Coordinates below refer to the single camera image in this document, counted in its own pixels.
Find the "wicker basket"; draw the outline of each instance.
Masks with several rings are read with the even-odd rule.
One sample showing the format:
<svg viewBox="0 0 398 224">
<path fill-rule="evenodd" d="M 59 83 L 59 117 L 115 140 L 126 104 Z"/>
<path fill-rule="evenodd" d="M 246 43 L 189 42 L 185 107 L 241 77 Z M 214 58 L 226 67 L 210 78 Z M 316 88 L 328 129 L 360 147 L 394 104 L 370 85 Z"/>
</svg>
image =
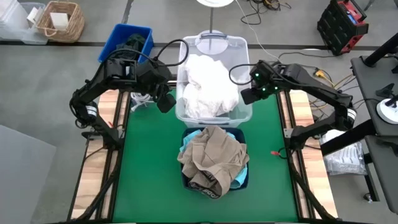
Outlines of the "wicker basket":
<svg viewBox="0 0 398 224">
<path fill-rule="evenodd" d="M 78 4 L 60 1 L 50 1 L 44 10 L 43 16 L 37 24 L 38 30 L 43 33 L 50 40 L 63 43 L 76 42 L 83 32 L 85 26 L 85 18 Z M 69 23 L 66 30 L 57 30 L 54 28 L 50 12 L 66 13 L 69 18 Z"/>
</svg>

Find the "black basket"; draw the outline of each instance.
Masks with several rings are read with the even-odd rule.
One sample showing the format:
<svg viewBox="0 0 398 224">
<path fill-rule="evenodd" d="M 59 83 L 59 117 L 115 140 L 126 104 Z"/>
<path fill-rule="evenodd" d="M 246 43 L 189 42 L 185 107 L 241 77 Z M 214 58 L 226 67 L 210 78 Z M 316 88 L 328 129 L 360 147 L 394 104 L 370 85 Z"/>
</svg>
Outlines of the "black basket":
<svg viewBox="0 0 398 224">
<path fill-rule="evenodd" d="M 235 139 L 236 139 L 239 143 L 244 143 L 244 144 L 246 143 L 246 141 L 244 140 L 244 134 L 243 134 L 242 130 L 240 130 L 240 129 L 238 129 L 238 128 L 223 128 L 223 129 L 224 129 L 227 133 L 233 134 L 233 135 L 235 136 Z M 187 135 L 189 135 L 189 134 L 191 134 L 192 132 L 197 131 L 197 130 L 203 131 L 204 128 L 188 128 L 188 129 L 186 129 L 186 130 L 184 131 L 184 133 L 182 134 L 181 146 L 184 145 L 183 139 L 184 139 Z M 184 166 L 184 165 L 181 164 L 181 176 L 182 176 L 182 184 L 183 184 L 183 186 L 184 186 L 186 189 L 196 191 L 195 189 L 192 189 L 192 188 L 190 188 L 190 187 L 188 186 L 188 183 L 189 183 L 190 179 L 189 179 L 186 175 L 184 175 L 184 173 L 182 172 L 182 167 L 183 167 L 183 166 Z M 248 183 L 249 183 L 249 162 L 247 163 L 247 166 L 248 166 L 248 174 L 246 175 L 246 178 L 244 179 L 244 182 L 243 182 L 243 184 L 241 185 L 241 187 L 238 188 L 238 189 L 229 189 L 229 191 L 243 190 L 243 189 L 245 189 L 246 187 L 248 187 Z"/>
</svg>

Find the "black desk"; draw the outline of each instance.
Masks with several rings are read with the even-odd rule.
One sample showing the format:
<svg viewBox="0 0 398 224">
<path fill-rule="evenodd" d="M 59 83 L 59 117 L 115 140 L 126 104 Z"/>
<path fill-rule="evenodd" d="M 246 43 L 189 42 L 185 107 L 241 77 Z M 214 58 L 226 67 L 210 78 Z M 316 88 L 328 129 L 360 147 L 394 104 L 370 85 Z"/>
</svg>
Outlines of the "black desk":
<svg viewBox="0 0 398 224">
<path fill-rule="evenodd" d="M 385 99 L 376 96 L 376 91 L 390 83 L 396 84 L 393 90 L 395 94 L 398 94 L 398 74 L 391 72 L 398 65 L 398 60 L 382 58 L 373 68 L 367 67 L 360 58 L 352 59 L 351 64 L 364 99 L 378 101 Z M 374 164 L 387 204 L 392 212 L 398 214 L 398 157 L 391 147 L 383 144 L 383 141 L 398 144 L 398 125 L 389 124 L 379 117 L 376 110 L 378 101 L 376 100 L 365 100 L 371 119 L 323 144 L 322 153 L 326 155 L 365 139 L 369 148 L 369 153 L 364 155 L 365 163 Z M 369 169 L 365 180 L 371 199 L 379 201 Z"/>
</svg>

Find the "clear plastic bin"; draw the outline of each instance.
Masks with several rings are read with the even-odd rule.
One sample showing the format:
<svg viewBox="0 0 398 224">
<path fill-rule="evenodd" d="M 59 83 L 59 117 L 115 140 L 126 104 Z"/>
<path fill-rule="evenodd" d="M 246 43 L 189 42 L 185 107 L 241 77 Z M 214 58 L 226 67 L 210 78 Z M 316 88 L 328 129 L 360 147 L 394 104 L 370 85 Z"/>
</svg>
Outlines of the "clear plastic bin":
<svg viewBox="0 0 398 224">
<path fill-rule="evenodd" d="M 36 2 L 24 2 L 17 7 L 17 11 L 11 11 L 10 14 L 15 15 L 15 13 L 17 13 L 18 18 L 23 17 L 24 18 L 23 21 L 26 22 L 26 17 L 28 13 L 30 13 L 34 7 L 36 8 L 42 7 L 43 9 L 45 9 L 45 4 L 36 3 Z M 5 24 L 9 25 L 0 26 L 0 32 L 2 33 L 2 35 L 0 36 L 3 37 L 4 39 L 19 39 L 23 41 L 23 43 L 25 44 L 33 44 L 33 45 L 45 45 L 49 41 L 48 38 L 46 38 L 46 36 L 44 36 L 37 30 L 36 26 L 33 26 L 31 28 L 26 27 L 22 29 L 20 26 L 14 26 L 10 22 L 7 22 L 12 17 L 11 15 L 7 16 L 8 18 L 5 20 Z"/>
<path fill-rule="evenodd" d="M 222 61 L 223 65 L 229 70 L 235 65 L 249 63 L 248 43 L 242 37 L 233 37 L 224 34 L 212 33 L 198 36 L 185 37 L 189 44 L 190 55 L 207 55 L 213 60 Z M 181 43 L 179 59 L 185 56 L 186 46 Z M 185 114 L 185 101 L 182 98 L 185 87 L 188 85 L 188 76 L 184 69 L 185 64 L 178 67 L 177 72 L 177 92 L 175 105 L 176 117 L 183 121 L 187 127 L 205 127 L 208 125 L 218 125 L 224 128 L 236 128 L 242 122 L 249 121 L 252 116 L 252 106 L 245 105 L 240 91 L 250 88 L 251 84 L 239 86 L 239 103 L 229 113 L 222 114 L 215 118 L 193 119 Z M 239 67 L 232 71 L 231 76 L 239 83 L 250 80 L 250 67 Z"/>
</svg>

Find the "plastic bag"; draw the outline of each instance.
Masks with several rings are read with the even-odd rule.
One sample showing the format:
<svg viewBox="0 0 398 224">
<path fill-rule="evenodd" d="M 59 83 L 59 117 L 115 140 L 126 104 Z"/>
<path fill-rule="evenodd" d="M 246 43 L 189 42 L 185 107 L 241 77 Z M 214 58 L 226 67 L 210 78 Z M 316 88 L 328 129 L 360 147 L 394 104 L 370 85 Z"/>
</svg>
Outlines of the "plastic bag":
<svg viewBox="0 0 398 224">
<path fill-rule="evenodd" d="M 344 131 L 331 130 L 324 134 L 320 140 L 321 144 L 343 134 Z M 339 151 L 323 157 L 326 171 L 329 175 L 358 174 L 366 175 L 365 161 L 363 157 L 362 144 L 360 142 L 346 146 Z"/>
</svg>

